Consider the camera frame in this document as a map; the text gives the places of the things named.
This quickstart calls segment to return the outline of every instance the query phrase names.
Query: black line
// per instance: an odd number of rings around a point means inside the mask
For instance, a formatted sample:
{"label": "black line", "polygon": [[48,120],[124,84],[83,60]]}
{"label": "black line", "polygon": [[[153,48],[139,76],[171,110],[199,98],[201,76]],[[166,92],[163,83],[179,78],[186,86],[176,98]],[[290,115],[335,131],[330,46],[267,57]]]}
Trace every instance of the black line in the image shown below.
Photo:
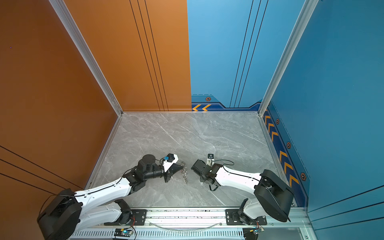
{"label": "black line", "polygon": [[268,1],[269,1],[269,0],[267,0],[266,5],[265,5],[265,9],[264,9],[264,14],[263,14],[262,22],[260,23],[260,27],[259,27],[259,33],[257,33],[257,38],[256,38],[255,47],[253,48],[253,53],[252,53],[251,61],[249,62],[247,75],[246,75],[246,77],[245,77],[245,81],[244,81],[244,85],[243,85],[243,90],[241,91],[241,96],[240,96],[240,100],[239,100],[239,105],[237,105],[237,107],[240,106],[240,101],[241,101],[241,98],[242,98],[242,96],[243,96],[245,83],[247,82],[247,77],[248,77],[249,69],[251,68],[251,63],[252,63],[253,54],[255,53],[255,48],[256,48],[257,40],[259,39],[260,29],[262,28],[262,24],[263,24],[263,20],[264,20],[264,15],[265,15],[266,7],[268,6]]}
{"label": "black line", "polygon": [[236,77],[235,77],[235,83],[234,83],[234,85],[233,85],[232,96],[231,96],[231,102],[229,103],[229,107],[231,107],[231,104],[232,104],[232,98],[233,98],[233,93],[235,92],[236,78],[237,78],[237,73],[239,72],[240,60],[241,60],[241,55],[243,54],[243,48],[244,48],[244,43],[245,43],[245,36],[247,35],[249,19],[250,19],[250,17],[251,17],[251,12],[252,12],[252,6],[253,6],[253,0],[252,0],[252,4],[251,4],[251,10],[249,11],[249,17],[248,17],[248,22],[247,22],[247,28],[245,29],[244,40],[243,40],[243,46],[242,46],[242,48],[241,48],[239,64],[238,64],[238,66],[237,66]]}
{"label": "black line", "polygon": [[358,222],[351,222],[351,223],[341,224],[341,225],[337,225],[337,226],[323,227],[323,228],[314,229],[314,230],[315,230],[315,231],[317,231],[317,230],[323,230],[323,229],[327,229],[327,228],[340,227],[340,226],[345,226],[345,225],[350,225],[350,224],[355,224],[355,223],[361,223],[361,222],[369,222],[369,221],[379,220],[379,219],[383,219],[383,218],[384,218],[384,217],[378,217],[378,218],[373,218],[373,219],[368,219],[368,220],[363,220],[363,221],[358,221]]}
{"label": "black line", "polygon": [[[21,157],[22,159],[26,160],[27,162],[30,162],[30,163],[32,163],[32,164],[38,166],[39,168],[46,170],[45,168],[40,167],[40,166],[37,165],[36,163],[29,161],[29,160],[26,159],[25,157],[22,157],[22,156],[20,156],[19,154],[15,153],[15,152],[12,152],[11,150],[9,150],[9,149],[7,149],[7,148],[5,148],[5,147],[3,147],[3,146],[0,146],[0,147],[3,148],[4,150],[7,150],[7,151],[10,152],[10,153],[13,153],[14,155],[16,155],[16,156],[18,156],[18,157]],[[53,172],[51,172],[51,171],[49,171],[49,170],[46,170],[46,171],[49,172],[49,173],[52,173],[53,175],[55,175],[55,176],[57,176],[57,177],[59,177],[59,178],[65,180],[65,181],[67,181],[67,182],[69,182],[69,183],[71,183],[71,184],[73,184],[73,185],[75,185],[75,186],[77,186],[76,184],[74,184],[74,183],[72,183],[72,182],[70,182],[70,181],[68,181],[68,180],[66,180],[66,179],[64,179],[64,178],[62,178],[62,177],[60,177],[60,176],[57,175],[57,174],[54,174]]]}
{"label": "black line", "polygon": [[260,4],[261,4],[261,0],[260,0],[260,3],[259,3],[259,8],[257,9],[257,13],[256,13],[256,18],[255,18],[255,23],[253,25],[253,29],[252,29],[252,34],[251,34],[251,40],[249,41],[249,45],[248,45],[248,50],[247,50],[247,54],[245,56],[245,61],[244,61],[244,66],[243,66],[243,71],[241,73],[241,77],[240,77],[240,83],[239,83],[239,88],[237,89],[237,94],[236,94],[236,99],[235,99],[235,105],[233,107],[236,106],[236,101],[237,101],[237,96],[239,94],[239,90],[240,90],[240,85],[241,85],[241,79],[243,78],[243,73],[244,73],[244,69],[245,69],[245,65],[247,63],[247,58],[248,58],[248,52],[249,52],[249,47],[251,46],[251,42],[252,42],[252,37],[253,37],[253,31],[255,30],[255,26],[256,26],[256,20],[257,20],[257,16],[259,15],[259,9],[260,9]]}
{"label": "black line", "polygon": [[[357,208],[357,209],[353,209],[353,210],[349,210],[349,211],[341,212],[341,213],[339,213],[339,214],[334,214],[334,215],[331,215],[331,216],[328,216],[328,217],[334,217],[334,216],[337,216],[337,215],[340,215],[340,214],[345,214],[345,213],[347,213],[347,212],[353,212],[353,211],[356,211],[356,210],[360,210],[360,209],[364,209],[364,208],[366,208],[366,207],[371,207],[371,206],[379,205],[379,204],[382,204],[382,203],[384,203],[384,202],[378,202],[378,203],[376,203],[376,204],[371,204],[371,205],[368,205],[368,206],[365,206],[365,207],[359,207],[359,208]],[[317,221],[317,220],[321,220],[321,219],[325,219],[325,218],[327,218],[327,217],[322,217],[322,218],[319,218],[319,219],[316,219],[316,220],[312,220],[311,222],[314,222],[314,221]]]}
{"label": "black line", "polygon": [[140,42],[141,42],[141,47],[143,48],[143,53],[144,53],[144,57],[145,57],[145,62],[147,63],[147,67],[148,67],[149,76],[151,77],[151,82],[152,82],[152,86],[153,86],[153,91],[155,92],[155,97],[156,97],[156,101],[157,101],[157,106],[159,107],[159,111],[160,111],[160,104],[159,104],[159,100],[157,99],[157,94],[156,94],[156,90],[155,90],[155,85],[153,84],[153,80],[152,80],[151,71],[149,70],[149,65],[148,65],[147,57],[146,57],[146,55],[145,55],[145,51],[144,51],[143,42],[141,41],[141,36],[140,36],[140,32],[139,32],[139,27],[137,26],[136,17],[135,17],[135,13],[133,12],[133,7],[132,7],[132,3],[131,3],[131,0],[129,0],[129,3],[130,3],[130,5],[131,5],[131,9],[132,9],[133,18],[135,19],[135,23],[136,23],[137,32],[138,32],[138,34],[139,34],[139,38],[140,38]]}
{"label": "black line", "polygon": [[12,165],[12,166],[14,166],[14,167],[17,167],[18,169],[23,170],[24,172],[30,173],[30,174],[32,174],[32,175],[38,177],[38,178],[41,178],[41,179],[43,179],[43,180],[45,180],[45,181],[47,181],[47,182],[50,182],[50,183],[52,183],[52,184],[54,184],[54,185],[56,185],[56,186],[58,186],[58,187],[61,187],[61,188],[65,189],[65,187],[62,187],[62,186],[60,186],[60,185],[57,185],[56,183],[53,183],[53,182],[51,182],[51,181],[49,181],[49,180],[46,180],[46,179],[44,179],[44,178],[42,178],[42,177],[40,177],[40,176],[37,176],[36,174],[33,174],[33,173],[31,173],[31,172],[29,172],[29,171],[27,171],[27,170],[24,170],[24,169],[22,169],[22,168],[20,168],[20,167],[18,167],[18,166],[16,166],[16,165],[13,165],[12,163],[9,163],[9,162],[7,162],[7,161],[5,161],[5,160],[3,160],[3,159],[0,159],[0,161],[3,161],[3,162],[5,162],[5,163],[8,163],[9,165]]}
{"label": "black line", "polygon": [[161,75],[161,69],[160,69],[159,57],[157,56],[156,45],[155,45],[155,39],[153,38],[153,32],[152,32],[151,21],[149,20],[149,13],[148,13],[148,8],[147,8],[147,1],[144,0],[144,2],[145,2],[145,8],[147,9],[147,16],[148,16],[148,21],[149,21],[149,27],[150,27],[150,29],[151,29],[152,40],[153,40],[153,46],[155,47],[155,54],[156,54],[156,58],[157,58],[157,65],[159,66],[161,84],[163,85],[164,97],[165,97],[165,99],[166,99],[167,110],[169,111],[169,108],[168,108],[168,101],[167,101],[167,95],[166,95],[166,90],[164,89],[163,77],[162,77],[162,75]]}
{"label": "black line", "polygon": [[[328,206],[330,206],[330,205],[336,204],[336,203],[338,203],[338,202],[342,202],[342,201],[344,201],[344,200],[347,200],[347,199],[350,199],[350,198],[353,198],[353,197],[357,197],[358,195],[361,195],[361,194],[364,194],[364,193],[367,193],[367,192],[370,192],[370,191],[379,189],[379,188],[381,188],[381,187],[384,187],[384,185],[381,185],[380,187],[375,187],[375,188],[373,188],[373,189],[371,189],[371,190],[368,190],[368,191],[365,191],[365,192],[362,192],[362,193],[353,195],[352,197],[347,197],[346,199],[342,199],[342,200],[340,200],[340,201],[334,202],[334,203],[332,203],[332,204],[325,205],[325,206],[323,206],[323,207],[328,207]],[[315,210],[311,210],[311,211],[309,211],[309,212],[313,212],[313,211],[322,209],[323,207],[319,207],[319,208],[317,208],[317,209],[315,209]]]}
{"label": "black line", "polygon": [[159,94],[160,94],[161,104],[163,105],[163,111],[164,111],[164,110],[165,110],[165,107],[164,107],[164,103],[163,103],[163,97],[161,96],[160,86],[159,86],[159,81],[157,80],[157,74],[156,74],[155,64],[153,63],[153,58],[152,58],[152,53],[151,53],[151,47],[149,46],[149,41],[148,41],[148,37],[147,37],[147,31],[145,30],[145,25],[144,25],[143,15],[141,14],[141,9],[140,9],[139,0],[137,0],[137,4],[138,4],[138,6],[139,6],[139,11],[140,11],[140,16],[141,16],[141,21],[142,21],[142,23],[143,23],[143,28],[144,28],[145,38],[147,39],[149,55],[151,56],[152,66],[153,66],[153,71],[155,72],[155,77],[156,77],[157,87],[158,87],[158,89],[159,89]]}
{"label": "black line", "polygon": [[22,182],[22,183],[25,183],[26,185],[29,185],[29,186],[35,187],[35,188],[37,188],[37,189],[40,189],[40,190],[43,190],[43,191],[46,191],[46,192],[48,192],[48,193],[50,193],[50,194],[54,194],[53,192],[50,192],[50,191],[44,190],[44,189],[42,189],[42,188],[36,187],[36,186],[34,186],[34,185],[31,185],[31,184],[29,184],[29,183],[23,182],[23,181],[21,181],[21,180],[18,180],[18,179],[16,179],[16,178],[10,177],[10,176],[8,176],[8,175],[5,175],[5,174],[3,174],[3,173],[0,173],[0,174],[1,174],[1,175],[3,175],[3,176],[9,177],[9,178],[11,178],[11,179],[13,179],[13,180],[16,180],[16,181],[18,181],[18,182]]}

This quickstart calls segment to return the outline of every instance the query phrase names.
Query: yellow chevron arrow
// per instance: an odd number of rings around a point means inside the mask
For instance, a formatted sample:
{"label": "yellow chevron arrow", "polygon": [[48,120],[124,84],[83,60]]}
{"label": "yellow chevron arrow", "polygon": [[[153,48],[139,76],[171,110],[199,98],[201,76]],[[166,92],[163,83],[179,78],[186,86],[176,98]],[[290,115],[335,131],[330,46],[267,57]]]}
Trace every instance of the yellow chevron arrow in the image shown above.
{"label": "yellow chevron arrow", "polygon": [[196,108],[198,108],[198,107],[200,107],[201,106],[201,104],[198,104],[198,105],[196,105],[194,108],[192,108],[192,110],[195,110],[195,112],[198,112],[198,110],[196,109]]}
{"label": "yellow chevron arrow", "polygon": [[288,163],[284,163],[284,172],[285,172],[285,174],[287,174],[287,167],[289,167],[290,169],[292,169],[293,170],[293,167],[291,166],[291,165],[289,165]]}
{"label": "yellow chevron arrow", "polygon": [[285,152],[280,151],[280,162],[281,162],[281,156],[286,156],[286,157],[288,157],[287,154],[286,154]]}
{"label": "yellow chevron arrow", "polygon": [[292,187],[292,180],[294,180],[297,184],[300,184],[299,181],[292,175],[289,175],[289,185]]}
{"label": "yellow chevron arrow", "polygon": [[273,142],[273,136],[274,136],[274,135],[279,136],[279,135],[277,134],[277,132],[272,131],[272,142]]}
{"label": "yellow chevron arrow", "polygon": [[267,118],[271,119],[270,116],[265,116],[265,125],[266,125],[266,119],[267,119]]}
{"label": "yellow chevron arrow", "polygon": [[208,104],[207,106],[203,107],[203,110],[208,112],[207,107],[211,106],[211,104]]}
{"label": "yellow chevron arrow", "polygon": [[272,123],[268,123],[268,132],[270,132],[271,127],[274,127],[274,125]]}

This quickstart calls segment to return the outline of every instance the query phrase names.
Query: blue wall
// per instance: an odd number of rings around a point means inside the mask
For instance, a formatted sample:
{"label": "blue wall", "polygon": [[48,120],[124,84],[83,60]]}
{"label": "blue wall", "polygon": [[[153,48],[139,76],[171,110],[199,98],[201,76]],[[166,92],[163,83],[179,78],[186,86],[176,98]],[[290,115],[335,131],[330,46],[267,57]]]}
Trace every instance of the blue wall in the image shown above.
{"label": "blue wall", "polygon": [[307,169],[320,240],[379,239],[383,103],[384,2],[319,1],[271,104]]}
{"label": "blue wall", "polygon": [[227,108],[260,101],[303,3],[188,0],[192,95],[212,95]]}

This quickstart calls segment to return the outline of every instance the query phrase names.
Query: robotic arm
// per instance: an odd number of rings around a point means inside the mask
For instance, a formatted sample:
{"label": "robotic arm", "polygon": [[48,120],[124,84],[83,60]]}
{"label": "robotic arm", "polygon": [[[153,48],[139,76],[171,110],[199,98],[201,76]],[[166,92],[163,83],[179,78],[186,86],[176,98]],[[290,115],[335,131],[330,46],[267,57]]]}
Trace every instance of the robotic arm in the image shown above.
{"label": "robotic arm", "polygon": [[243,224],[253,225],[257,217],[269,215],[281,222],[290,221],[288,214],[294,198],[293,190],[270,170],[263,173],[236,171],[221,164],[212,164],[214,155],[208,154],[207,164],[197,160],[192,170],[211,191],[219,186],[235,187],[256,196],[245,199],[238,211]]}
{"label": "robotic arm", "polygon": [[128,223],[132,212],[124,200],[100,205],[137,192],[148,179],[164,177],[168,182],[182,169],[177,161],[176,154],[168,154],[156,165],[155,156],[147,154],[129,173],[113,182],[83,191],[61,191],[37,218],[44,239],[65,240],[74,232],[105,222]]}

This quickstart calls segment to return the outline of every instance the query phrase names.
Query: coiled metal spring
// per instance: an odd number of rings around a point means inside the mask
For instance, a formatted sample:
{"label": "coiled metal spring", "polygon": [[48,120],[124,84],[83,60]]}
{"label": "coiled metal spring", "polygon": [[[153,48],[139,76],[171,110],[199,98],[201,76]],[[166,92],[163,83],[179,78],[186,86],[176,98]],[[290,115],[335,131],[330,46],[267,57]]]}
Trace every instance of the coiled metal spring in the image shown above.
{"label": "coiled metal spring", "polygon": [[188,179],[187,179],[187,167],[185,166],[185,162],[181,162],[181,166],[183,167],[183,169],[181,170],[181,173],[183,174],[183,179],[184,179],[184,182],[186,184],[188,184]]}

